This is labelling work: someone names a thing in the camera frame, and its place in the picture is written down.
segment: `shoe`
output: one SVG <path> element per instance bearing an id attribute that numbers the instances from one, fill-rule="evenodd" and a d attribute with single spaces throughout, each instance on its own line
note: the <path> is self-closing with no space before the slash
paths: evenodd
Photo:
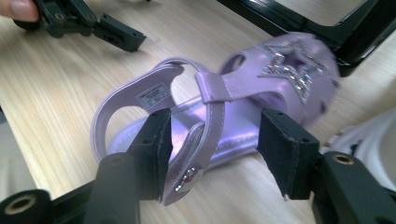
<path id="1" fill-rule="evenodd" d="M 176 105 L 170 84 L 183 73 L 184 64 L 197 70 L 201 95 Z M 186 195 L 204 170 L 256 151 L 264 107 L 282 111 L 306 127 L 325 113 L 338 80 L 332 53 L 304 33 L 236 52 L 217 74 L 192 60 L 170 58 L 101 103 L 92 122 L 92 151 L 98 161 L 126 151 L 146 120 L 128 124 L 106 147 L 106 126 L 118 109 L 133 105 L 152 113 L 171 108 L 174 148 L 163 193 L 168 205 Z"/>
<path id="2" fill-rule="evenodd" d="M 321 153 L 340 151 L 359 159 L 382 187 L 396 191 L 396 107 L 333 136 Z"/>

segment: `wood grain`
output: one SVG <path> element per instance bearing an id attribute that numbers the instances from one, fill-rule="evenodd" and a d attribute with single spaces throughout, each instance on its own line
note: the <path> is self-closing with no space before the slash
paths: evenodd
<path id="1" fill-rule="evenodd" d="M 25 33 L 0 19 L 0 104 L 37 186 L 53 198 L 94 179 L 91 121 L 115 88 L 172 56 L 217 71 L 231 53 L 271 37 L 213 0 L 87 3 L 143 32 L 148 38 L 140 50 L 127 53 L 93 36 Z M 393 34 L 343 78 L 328 113 L 309 130 L 321 142 L 396 106 L 395 40 Z M 180 103 L 198 94 L 190 70 L 172 89 Z M 120 110 L 108 136 L 144 115 L 136 108 Z M 310 202 L 285 202 L 259 155 L 205 173 L 175 204 L 141 204 L 143 223 L 314 223 Z"/>

